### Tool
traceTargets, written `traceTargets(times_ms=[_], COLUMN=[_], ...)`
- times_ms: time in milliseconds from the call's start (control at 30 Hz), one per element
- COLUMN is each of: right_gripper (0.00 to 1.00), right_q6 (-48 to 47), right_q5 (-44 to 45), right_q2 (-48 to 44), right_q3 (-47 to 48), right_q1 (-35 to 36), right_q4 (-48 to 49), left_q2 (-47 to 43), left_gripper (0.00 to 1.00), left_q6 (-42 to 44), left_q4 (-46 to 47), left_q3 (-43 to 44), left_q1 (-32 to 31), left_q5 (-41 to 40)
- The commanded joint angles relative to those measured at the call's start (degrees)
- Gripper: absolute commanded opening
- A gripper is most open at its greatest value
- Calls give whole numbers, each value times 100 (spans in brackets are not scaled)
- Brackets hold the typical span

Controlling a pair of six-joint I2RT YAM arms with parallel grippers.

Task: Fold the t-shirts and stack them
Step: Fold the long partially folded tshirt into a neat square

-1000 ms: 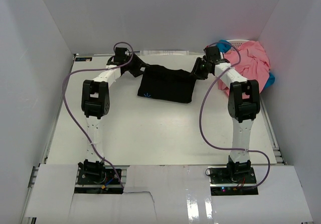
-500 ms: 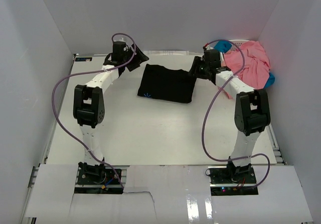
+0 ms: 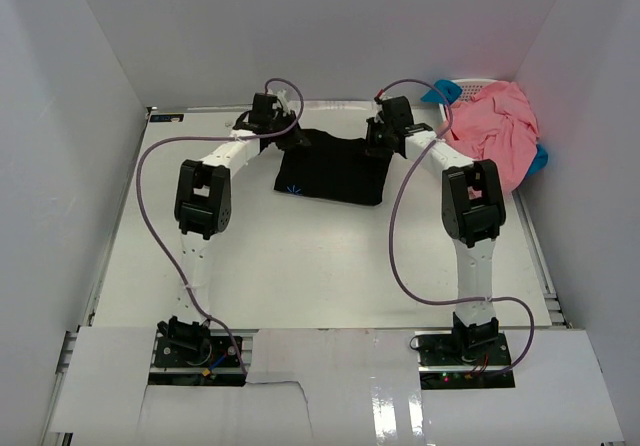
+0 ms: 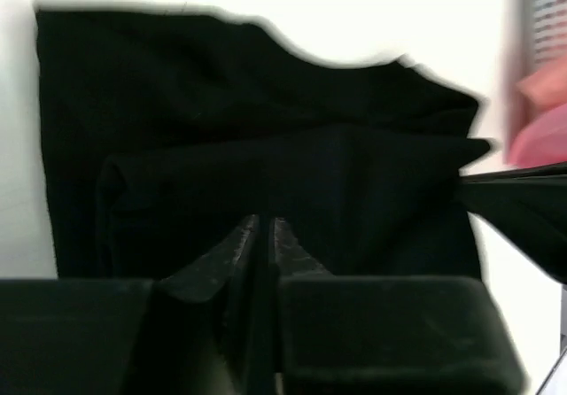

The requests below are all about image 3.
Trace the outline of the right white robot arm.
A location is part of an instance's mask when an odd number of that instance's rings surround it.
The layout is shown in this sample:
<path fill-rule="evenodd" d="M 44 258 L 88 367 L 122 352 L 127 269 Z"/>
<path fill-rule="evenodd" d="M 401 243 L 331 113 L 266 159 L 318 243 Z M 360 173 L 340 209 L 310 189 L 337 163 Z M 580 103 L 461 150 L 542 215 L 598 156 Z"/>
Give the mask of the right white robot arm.
<path fill-rule="evenodd" d="M 484 357 L 499 336 L 492 296 L 492 258 L 506 221 L 498 169 L 491 160 L 473 160 L 456 151 L 443 134 L 414 120 L 404 96 L 375 97 L 376 115 L 367 120 L 366 142 L 376 152 L 397 153 L 412 162 L 393 204 L 388 231 L 392 274 L 401 290 L 416 302 L 452 306 L 453 326 L 447 342 L 453 356 L 472 365 Z M 452 239 L 457 261 L 457 291 L 453 300 L 428 300 L 402 282 L 394 255 L 395 222 L 402 195 L 418 167 L 441 184 L 441 219 Z"/>

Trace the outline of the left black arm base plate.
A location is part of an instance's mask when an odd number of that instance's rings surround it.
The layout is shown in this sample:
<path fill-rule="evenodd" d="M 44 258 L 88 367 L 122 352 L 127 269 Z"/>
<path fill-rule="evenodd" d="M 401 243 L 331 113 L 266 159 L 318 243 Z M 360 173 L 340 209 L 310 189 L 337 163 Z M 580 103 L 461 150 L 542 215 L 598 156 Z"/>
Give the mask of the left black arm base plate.
<path fill-rule="evenodd" d="M 239 352 L 243 339 L 214 333 L 209 322 L 184 323 L 176 317 L 157 324 L 148 376 L 155 386 L 242 387 Z"/>

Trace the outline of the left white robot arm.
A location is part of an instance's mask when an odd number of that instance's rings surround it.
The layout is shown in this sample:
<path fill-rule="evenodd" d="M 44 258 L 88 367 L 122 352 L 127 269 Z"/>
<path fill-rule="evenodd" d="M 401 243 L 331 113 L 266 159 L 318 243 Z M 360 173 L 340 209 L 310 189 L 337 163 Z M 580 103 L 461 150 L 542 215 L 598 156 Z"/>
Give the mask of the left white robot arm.
<path fill-rule="evenodd" d="M 244 363 L 233 333 L 205 310 L 212 277 L 212 267 L 207 262 L 211 240 L 229 224 L 234 174 L 272 143 L 281 149 L 302 144 L 298 121 L 298 113 L 289 107 L 285 92 L 265 90 L 255 94 L 251 109 L 240 115 L 228 136 L 207 139 L 219 144 L 213 152 L 200 160 L 186 160 L 180 166 L 174 217 L 180 231 L 181 258 L 176 259 L 159 235 L 152 234 L 178 272 L 187 307 L 204 319 L 193 327 L 207 329 L 210 323 L 220 326 L 240 366 Z"/>

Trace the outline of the black t shirt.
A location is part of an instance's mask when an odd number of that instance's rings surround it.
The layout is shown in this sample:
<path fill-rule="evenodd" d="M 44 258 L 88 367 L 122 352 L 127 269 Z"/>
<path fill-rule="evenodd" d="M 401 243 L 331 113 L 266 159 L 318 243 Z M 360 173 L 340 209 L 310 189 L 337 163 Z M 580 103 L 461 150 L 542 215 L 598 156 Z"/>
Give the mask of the black t shirt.
<path fill-rule="evenodd" d="M 382 202 L 392 150 L 317 129 L 307 129 L 304 135 L 307 146 L 284 152 L 275 191 L 361 206 Z"/>

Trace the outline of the pink t shirt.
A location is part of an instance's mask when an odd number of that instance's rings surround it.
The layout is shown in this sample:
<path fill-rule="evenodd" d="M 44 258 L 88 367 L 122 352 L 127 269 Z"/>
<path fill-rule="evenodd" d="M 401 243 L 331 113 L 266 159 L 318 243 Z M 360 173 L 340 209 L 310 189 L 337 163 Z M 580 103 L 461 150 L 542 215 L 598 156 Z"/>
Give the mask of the pink t shirt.
<path fill-rule="evenodd" d="M 536 158 L 540 132 L 528 98 L 515 82 L 495 81 L 452 105 L 454 123 L 445 138 L 459 153 L 491 160 L 502 191 L 523 182 Z"/>

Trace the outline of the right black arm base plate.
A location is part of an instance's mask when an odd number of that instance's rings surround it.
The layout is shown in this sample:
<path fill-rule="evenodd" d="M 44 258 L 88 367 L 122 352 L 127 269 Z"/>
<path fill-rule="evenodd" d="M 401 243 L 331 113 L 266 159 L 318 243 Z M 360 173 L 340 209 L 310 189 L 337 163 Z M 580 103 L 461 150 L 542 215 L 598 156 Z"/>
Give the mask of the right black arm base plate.
<path fill-rule="evenodd" d="M 503 369 L 511 365 L 504 333 L 478 352 L 462 353 L 450 334 L 418 334 L 409 342 L 417 353 L 422 391 L 513 389 L 514 374 Z"/>

